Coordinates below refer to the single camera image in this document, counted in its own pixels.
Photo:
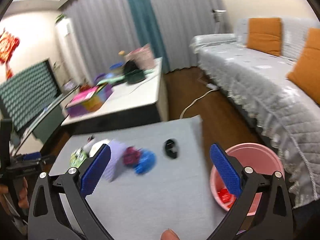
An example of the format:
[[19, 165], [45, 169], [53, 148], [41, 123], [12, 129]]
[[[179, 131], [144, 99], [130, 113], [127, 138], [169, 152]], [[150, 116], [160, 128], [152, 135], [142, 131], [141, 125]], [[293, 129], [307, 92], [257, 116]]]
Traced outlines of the person right hand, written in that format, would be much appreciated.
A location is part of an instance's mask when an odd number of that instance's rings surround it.
[[161, 234], [160, 240], [180, 240], [180, 238], [173, 230], [167, 229]]

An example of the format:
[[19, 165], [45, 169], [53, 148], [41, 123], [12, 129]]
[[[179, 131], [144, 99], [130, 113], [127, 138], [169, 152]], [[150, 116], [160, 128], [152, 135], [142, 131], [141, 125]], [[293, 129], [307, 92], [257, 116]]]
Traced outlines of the person left hand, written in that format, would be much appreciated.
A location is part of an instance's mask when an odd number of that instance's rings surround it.
[[[4, 184], [0, 185], [0, 193], [1, 193], [1, 205], [3, 206], [3, 209], [7, 214], [11, 214], [10, 210], [7, 205], [7, 201], [4, 198], [5, 194], [8, 194], [9, 190], [8, 187]], [[29, 201], [28, 201], [28, 183], [25, 178], [22, 180], [22, 188], [21, 191], [19, 192], [19, 202], [18, 205], [22, 209], [28, 209], [29, 208]]]

